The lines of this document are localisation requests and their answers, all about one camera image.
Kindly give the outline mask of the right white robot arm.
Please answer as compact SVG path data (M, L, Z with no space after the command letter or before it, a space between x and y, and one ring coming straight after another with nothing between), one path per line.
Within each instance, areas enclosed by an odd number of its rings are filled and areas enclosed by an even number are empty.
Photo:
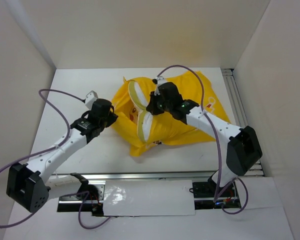
M192 127L215 139L217 151L226 150L225 162L218 154L218 169L208 179L208 190L220 196L236 177L244 176L261 159L263 152L256 134L250 127L233 125L202 109L191 99L184 99L177 86L169 81L153 79L155 89L146 107L153 116L169 115L182 129Z

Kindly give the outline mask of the white pillow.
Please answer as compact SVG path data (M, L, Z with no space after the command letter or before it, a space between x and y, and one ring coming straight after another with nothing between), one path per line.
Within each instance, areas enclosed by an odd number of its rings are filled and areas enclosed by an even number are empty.
M137 111L137 136L143 143L147 143L153 123L153 116L146 110L149 102L146 100L140 85L134 80L128 83L128 93Z

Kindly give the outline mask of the yellow pikachu pillowcase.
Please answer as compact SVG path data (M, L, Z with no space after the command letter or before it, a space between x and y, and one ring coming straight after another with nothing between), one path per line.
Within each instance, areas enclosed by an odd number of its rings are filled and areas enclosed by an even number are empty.
M139 157L150 148L164 144L169 146L186 145L194 143L212 142L214 138L206 133L199 132L193 127L187 126L182 129L181 124L173 121L168 114L153 116L149 140L142 142L137 135L138 113L130 99L128 84L136 81L146 100L150 101L150 93L155 90L155 85L150 78L136 77L124 80L123 85L118 89L112 99L114 112L118 116L113 129L130 144L129 154L132 157ZM200 71L191 73L187 71L182 75L168 78L173 82L184 99L190 99L196 103L203 103L204 108L221 118L229 121L226 111L215 94L211 82Z

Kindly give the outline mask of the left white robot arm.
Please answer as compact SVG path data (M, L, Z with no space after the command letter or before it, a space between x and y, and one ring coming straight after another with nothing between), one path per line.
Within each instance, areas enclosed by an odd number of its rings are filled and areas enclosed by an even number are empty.
M30 213L37 212L54 198L73 195L82 200L89 192L97 194L97 188L79 173L54 179L51 175L69 157L110 127L117 117L109 100L95 100L91 109L70 125L69 136L62 146L41 153L25 164L15 163L9 168L6 194Z

